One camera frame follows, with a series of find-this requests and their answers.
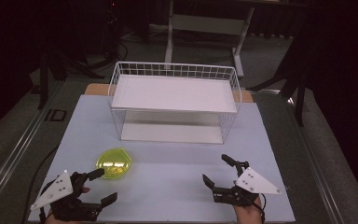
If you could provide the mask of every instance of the yellow-green transparent plate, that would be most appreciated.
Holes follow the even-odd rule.
[[[114,179],[124,175],[131,166],[131,158],[122,147],[105,151],[97,160],[97,169],[104,168],[103,177]]]

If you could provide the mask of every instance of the wire rack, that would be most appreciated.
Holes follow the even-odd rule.
[[[241,104],[239,103],[241,103],[242,101],[241,88],[234,67],[189,63],[118,62],[116,63],[108,90],[110,105],[114,100],[116,86],[120,81],[121,75],[165,76],[226,80],[231,87],[232,97],[236,103],[237,111],[240,110]],[[126,117],[126,110],[115,110],[112,107],[111,109],[113,117],[115,119],[117,132],[120,135]],[[225,113],[219,115],[223,139],[226,139],[235,117],[236,115]]]

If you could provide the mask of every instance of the black cable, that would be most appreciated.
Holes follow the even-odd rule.
[[[29,205],[29,201],[31,198],[31,192],[32,192],[32,188],[34,186],[34,181],[36,180],[36,176],[39,173],[40,168],[42,167],[42,165],[45,163],[45,161],[48,159],[48,157],[50,157],[53,152],[57,151],[59,146],[56,146],[55,148],[53,148],[53,150],[51,150],[48,155],[42,160],[42,162],[40,162],[39,166],[36,168],[35,172],[34,172],[34,176],[31,180],[31,184],[30,187],[28,188],[28,195],[27,195],[27,199],[25,201],[25,208],[24,208],[24,213],[22,215],[22,222],[21,223],[25,223],[25,219],[27,217],[28,214],[28,205]]]

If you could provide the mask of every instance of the white tabletop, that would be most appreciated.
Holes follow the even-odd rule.
[[[292,222],[295,217],[257,105],[241,104],[223,145],[120,141],[106,96],[82,95],[43,186],[63,170],[88,173],[95,170],[107,149],[124,147],[132,158],[130,170],[115,180],[86,182],[91,192],[83,203],[99,203],[117,192],[117,201],[101,212],[101,222],[208,222],[236,220],[232,206],[214,203],[202,174],[217,187],[231,188],[236,170],[221,160],[227,154],[248,161],[253,169],[282,190],[266,195],[266,222]],[[33,211],[30,221],[38,221]]]

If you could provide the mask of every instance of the gray floor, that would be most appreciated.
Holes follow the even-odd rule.
[[[219,41],[194,41],[189,34],[175,34],[172,61],[233,65],[230,48],[236,38]],[[123,39],[128,49],[126,61],[163,62],[166,35],[152,35],[150,43],[139,41],[136,35]],[[277,69],[291,39],[250,36],[241,52],[244,67],[242,87],[249,87],[270,78]],[[12,164],[10,179],[0,189],[0,223],[20,223],[26,205],[31,178],[38,164],[61,141],[78,95],[89,83],[108,82],[113,66],[98,71],[105,79],[92,80],[71,74],[65,82],[51,81],[51,101],[47,108],[68,111],[64,122],[42,121],[37,129],[30,124],[44,119],[46,111],[38,111],[38,95],[27,94],[0,121],[0,168],[13,151],[22,150],[21,160]],[[32,77],[37,80],[38,72]],[[269,88],[279,90],[283,82]],[[307,90],[303,119],[305,127],[293,122],[292,107],[271,91],[255,94],[268,131],[272,148],[296,216],[296,223],[358,223],[358,185],[351,174],[337,140],[317,106],[312,92]],[[32,139],[24,139],[30,133]],[[51,158],[42,166],[31,192],[31,201],[41,187]]]

